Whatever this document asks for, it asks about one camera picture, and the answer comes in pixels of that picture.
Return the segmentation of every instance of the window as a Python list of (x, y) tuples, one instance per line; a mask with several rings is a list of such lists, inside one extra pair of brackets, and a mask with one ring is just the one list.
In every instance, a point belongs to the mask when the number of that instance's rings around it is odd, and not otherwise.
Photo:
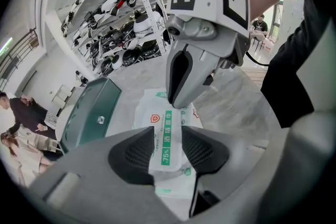
[(273, 20), (273, 24), (276, 25), (277, 27), (280, 27), (281, 24), (281, 17), (282, 17), (282, 8), (284, 6), (277, 4), (275, 6), (275, 16), (274, 16), (274, 20)]
[(277, 41), (279, 35), (283, 8), (283, 1), (280, 1), (278, 4), (276, 4), (274, 8), (272, 25), (269, 31), (269, 37), (273, 42)]

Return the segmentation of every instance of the man sitting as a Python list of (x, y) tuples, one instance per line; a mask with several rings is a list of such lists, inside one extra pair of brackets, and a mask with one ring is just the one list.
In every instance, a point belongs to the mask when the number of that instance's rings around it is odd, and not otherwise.
[(259, 41), (263, 41), (267, 36), (268, 26), (264, 21), (264, 14), (261, 14), (257, 20), (252, 23), (250, 28), (251, 38), (256, 38)]

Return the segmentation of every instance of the white packaging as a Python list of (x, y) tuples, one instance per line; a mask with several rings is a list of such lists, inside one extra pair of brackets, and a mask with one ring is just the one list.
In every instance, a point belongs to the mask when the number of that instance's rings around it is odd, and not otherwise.
[[(154, 126), (155, 128), (155, 150), (149, 167), (149, 173), (155, 180), (155, 193), (160, 197), (191, 199), (196, 171), (182, 151), (181, 126), (202, 128), (202, 124), (193, 104), (182, 109), (175, 109), (169, 104), (166, 96), (165, 89), (145, 90), (135, 110), (133, 127), (137, 129)], [(167, 111), (172, 111), (170, 166), (162, 165), (165, 154), (163, 140)]]

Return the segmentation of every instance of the gray robot arm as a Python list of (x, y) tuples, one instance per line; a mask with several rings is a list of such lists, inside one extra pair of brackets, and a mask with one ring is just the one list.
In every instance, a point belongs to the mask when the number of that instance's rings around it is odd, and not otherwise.
[(249, 48), (249, 0), (168, 0), (166, 29), (175, 42), (166, 88), (175, 108), (190, 104), (219, 68), (243, 64)]

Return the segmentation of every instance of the railing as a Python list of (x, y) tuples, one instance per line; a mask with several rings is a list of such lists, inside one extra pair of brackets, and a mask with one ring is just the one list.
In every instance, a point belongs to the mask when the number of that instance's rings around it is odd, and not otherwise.
[(11, 49), (0, 56), (0, 91), (5, 89), (18, 65), (38, 46), (35, 29), (31, 29)]

